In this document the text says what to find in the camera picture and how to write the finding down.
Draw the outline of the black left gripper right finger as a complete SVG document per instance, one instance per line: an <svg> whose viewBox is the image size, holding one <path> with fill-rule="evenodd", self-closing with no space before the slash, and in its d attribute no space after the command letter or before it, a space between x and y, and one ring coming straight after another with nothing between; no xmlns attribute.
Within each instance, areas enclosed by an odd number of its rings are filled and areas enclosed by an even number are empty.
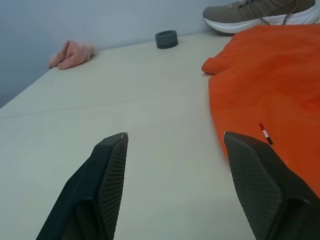
<svg viewBox="0 0 320 240"><path fill-rule="evenodd" d="M256 240L320 240L320 198L272 147L225 132L237 197Z"/></svg>

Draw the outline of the pink fluffy cloth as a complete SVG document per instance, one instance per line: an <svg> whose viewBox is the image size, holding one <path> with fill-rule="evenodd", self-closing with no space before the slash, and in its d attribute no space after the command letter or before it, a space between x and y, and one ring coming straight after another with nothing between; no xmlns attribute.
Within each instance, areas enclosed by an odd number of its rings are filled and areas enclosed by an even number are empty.
<svg viewBox="0 0 320 240"><path fill-rule="evenodd" d="M49 58L48 67L60 70L74 68L89 61L94 54L93 45L69 40L59 52Z"/></svg>

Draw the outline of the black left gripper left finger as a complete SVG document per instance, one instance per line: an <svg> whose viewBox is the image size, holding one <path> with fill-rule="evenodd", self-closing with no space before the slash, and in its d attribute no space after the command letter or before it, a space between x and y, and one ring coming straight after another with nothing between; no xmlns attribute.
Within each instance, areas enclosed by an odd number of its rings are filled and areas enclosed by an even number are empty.
<svg viewBox="0 0 320 240"><path fill-rule="evenodd" d="M129 137L104 138L68 179L36 240L113 240Z"/></svg>

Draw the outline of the orange garment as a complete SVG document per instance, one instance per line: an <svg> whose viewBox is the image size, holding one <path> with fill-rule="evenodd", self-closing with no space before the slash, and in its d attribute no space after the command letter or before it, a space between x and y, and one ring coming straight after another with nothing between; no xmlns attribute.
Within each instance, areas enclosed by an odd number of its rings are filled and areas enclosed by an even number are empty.
<svg viewBox="0 0 320 240"><path fill-rule="evenodd" d="M271 140L320 198L320 23L239 32L202 70L218 138Z"/></svg>

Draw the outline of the taupe sneaker with white sole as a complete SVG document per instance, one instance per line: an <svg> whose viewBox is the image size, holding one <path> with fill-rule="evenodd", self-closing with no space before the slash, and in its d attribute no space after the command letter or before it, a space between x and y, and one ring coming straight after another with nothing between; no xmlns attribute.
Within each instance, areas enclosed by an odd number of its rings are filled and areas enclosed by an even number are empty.
<svg viewBox="0 0 320 240"><path fill-rule="evenodd" d="M261 26L308 25L320 19L316 0L240 0L209 6L202 13L212 29L225 34Z"/></svg>

